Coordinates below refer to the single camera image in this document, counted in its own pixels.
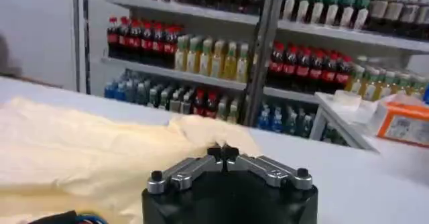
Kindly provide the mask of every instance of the store shelf display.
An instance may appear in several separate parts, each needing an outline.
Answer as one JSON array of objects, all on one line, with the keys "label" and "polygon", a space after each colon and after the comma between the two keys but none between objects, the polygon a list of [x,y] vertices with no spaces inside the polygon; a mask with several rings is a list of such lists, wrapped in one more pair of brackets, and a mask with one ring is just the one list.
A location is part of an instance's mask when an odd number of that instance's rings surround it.
[{"label": "store shelf display", "polygon": [[206,88],[166,82],[140,72],[126,70],[118,79],[108,82],[104,96],[146,107],[181,114],[195,114],[229,123],[237,123],[239,100]]}]

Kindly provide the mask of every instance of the shelf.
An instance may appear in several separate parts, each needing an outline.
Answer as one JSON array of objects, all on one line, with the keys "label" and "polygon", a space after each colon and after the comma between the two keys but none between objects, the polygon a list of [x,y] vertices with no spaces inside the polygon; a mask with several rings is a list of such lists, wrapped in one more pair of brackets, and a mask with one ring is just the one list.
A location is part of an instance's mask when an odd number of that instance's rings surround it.
[{"label": "shelf", "polygon": [[192,5],[183,5],[175,2],[165,2],[165,1],[158,1],[158,0],[106,0],[106,1],[117,5],[148,8],[148,9],[165,11],[170,13],[188,14],[188,15],[194,15],[197,17],[207,17],[211,19],[231,21],[235,23],[244,23],[249,25],[256,25],[256,23],[259,20],[259,17],[255,15],[219,11],[215,9],[208,9],[208,8],[197,7]]},{"label": "shelf", "polygon": [[278,98],[289,99],[294,101],[301,101],[305,103],[318,104],[318,101],[314,95],[305,94],[305,93],[298,93],[294,91],[285,91],[282,89],[264,87],[263,94],[271,97],[278,97]]},{"label": "shelf", "polygon": [[224,80],[219,78],[212,78],[209,76],[203,76],[199,74],[194,74],[191,72],[181,72],[177,70],[171,70],[167,68],[162,68],[158,66],[150,66],[146,64],[140,64],[136,62],[130,62],[127,60],[120,60],[116,58],[103,57],[101,61],[105,64],[112,64],[116,66],[121,66],[129,70],[136,70],[148,74],[155,74],[158,76],[166,76],[169,78],[187,80],[191,82],[202,83],[205,85],[218,86],[224,89],[233,89],[236,91],[244,91],[246,84],[242,82],[234,82],[230,80]]},{"label": "shelf", "polygon": [[377,46],[387,46],[390,48],[400,48],[411,51],[429,52],[429,43],[420,42],[417,40],[408,40],[391,36],[382,36],[372,34],[371,32],[345,30],[337,27],[325,27],[320,25],[310,25],[305,23],[296,23],[286,20],[278,22],[278,28],[291,32],[299,32],[312,34],[317,36],[325,36],[328,38],[336,38],[348,40],[352,42],[360,42],[364,44],[372,44]]}]

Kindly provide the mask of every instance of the plastic bottle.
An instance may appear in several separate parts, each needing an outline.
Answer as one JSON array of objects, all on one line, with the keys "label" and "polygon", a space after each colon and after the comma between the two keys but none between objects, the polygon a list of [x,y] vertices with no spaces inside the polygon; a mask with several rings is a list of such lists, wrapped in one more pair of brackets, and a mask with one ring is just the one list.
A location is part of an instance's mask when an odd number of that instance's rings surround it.
[{"label": "plastic bottle", "polygon": [[229,43],[228,56],[225,59],[225,66],[223,68],[223,78],[233,80],[235,79],[235,69],[237,67],[237,44],[235,42]]},{"label": "plastic bottle", "polygon": [[200,74],[210,76],[212,70],[212,39],[205,39],[202,43],[202,54],[200,58]]},{"label": "plastic bottle", "polygon": [[320,23],[320,16],[323,11],[323,0],[311,0],[307,12],[308,23]]},{"label": "plastic bottle", "polygon": [[249,66],[249,59],[247,53],[249,51],[249,45],[244,43],[240,47],[240,57],[237,63],[237,71],[235,73],[235,80],[238,82],[247,82],[247,67]]},{"label": "plastic bottle", "polygon": [[338,12],[338,1],[339,0],[324,0],[324,7],[322,15],[320,16],[320,23],[326,25],[333,25],[335,17]]},{"label": "plastic bottle", "polygon": [[214,45],[214,54],[212,59],[211,77],[222,78],[223,67],[225,65],[225,56],[223,55],[223,48],[225,41],[219,40]]},{"label": "plastic bottle", "polygon": [[282,8],[283,8],[283,19],[291,20],[292,13],[294,11],[295,0],[283,0]]},{"label": "plastic bottle", "polygon": [[200,70],[200,54],[201,54],[200,43],[201,43],[201,38],[199,37],[194,37],[190,40],[189,53],[188,53],[187,66],[186,66],[187,72],[198,73],[198,71]]}]

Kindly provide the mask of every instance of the red label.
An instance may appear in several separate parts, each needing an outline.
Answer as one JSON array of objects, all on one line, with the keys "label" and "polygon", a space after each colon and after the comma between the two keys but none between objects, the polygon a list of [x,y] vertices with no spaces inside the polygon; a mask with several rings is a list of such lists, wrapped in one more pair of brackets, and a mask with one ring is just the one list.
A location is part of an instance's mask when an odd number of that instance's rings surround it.
[{"label": "red label", "polygon": [[296,69],[296,74],[298,76],[307,76],[309,70],[310,69],[308,67],[298,66],[297,69]]},{"label": "red label", "polygon": [[332,82],[335,78],[335,72],[322,72],[322,79],[328,82]]},{"label": "red label", "polygon": [[349,80],[349,75],[347,74],[337,74],[335,77],[336,81],[338,83],[341,83],[342,85],[346,84]]},{"label": "red label", "polygon": [[288,74],[288,75],[295,74],[295,69],[296,69],[296,66],[294,66],[294,65],[291,65],[291,64],[283,65],[283,72]]},{"label": "red label", "polygon": [[117,34],[109,34],[107,35],[108,43],[117,43],[119,41],[119,36]]},{"label": "red label", "polygon": [[312,69],[310,71],[310,78],[319,79],[321,74],[322,74],[322,70]]},{"label": "red label", "polygon": [[141,40],[141,47],[144,50],[152,50],[152,41]]}]

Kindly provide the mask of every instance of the juice bottle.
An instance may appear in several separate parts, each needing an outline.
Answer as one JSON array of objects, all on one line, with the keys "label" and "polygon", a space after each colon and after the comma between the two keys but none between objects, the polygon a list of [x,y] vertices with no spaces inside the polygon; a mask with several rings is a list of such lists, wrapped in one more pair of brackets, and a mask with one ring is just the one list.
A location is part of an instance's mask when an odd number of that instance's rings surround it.
[{"label": "juice bottle", "polygon": [[375,89],[377,88],[377,80],[380,75],[380,71],[372,68],[369,73],[368,82],[361,87],[361,96],[362,99],[366,101],[371,101],[373,99]]},{"label": "juice bottle", "polygon": [[249,45],[244,43],[240,47],[240,57],[237,63],[237,72],[235,74],[235,80],[238,82],[247,82],[247,68],[249,66],[249,59],[247,53],[249,51]]},{"label": "juice bottle", "polygon": [[292,19],[304,23],[309,4],[308,0],[296,0]]},{"label": "juice bottle", "polygon": [[283,0],[282,14],[280,15],[283,19],[291,20],[292,12],[294,11],[295,0]]},{"label": "juice bottle", "polygon": [[210,76],[212,70],[212,39],[205,39],[202,43],[202,54],[200,59],[200,74]]},{"label": "juice bottle", "polygon": [[310,8],[307,12],[308,23],[320,23],[320,16],[323,11],[323,0],[311,0]]},{"label": "juice bottle", "polygon": [[225,56],[223,55],[223,48],[225,46],[224,40],[219,40],[214,44],[214,54],[212,58],[211,77],[221,78],[223,67],[225,65]]},{"label": "juice bottle", "polygon": [[353,12],[350,27],[354,30],[361,30],[366,24],[370,0],[357,0],[356,9]]},{"label": "juice bottle", "polygon": [[320,16],[321,24],[334,24],[336,13],[338,12],[338,1],[339,0],[324,0],[322,15]]},{"label": "juice bottle", "polygon": [[198,73],[200,70],[200,44],[201,38],[194,37],[190,40],[188,61],[187,61],[187,72]]},{"label": "juice bottle", "polygon": [[235,76],[235,68],[237,65],[237,44],[235,42],[229,43],[228,55],[225,59],[225,66],[223,68],[223,78],[233,80]]}]

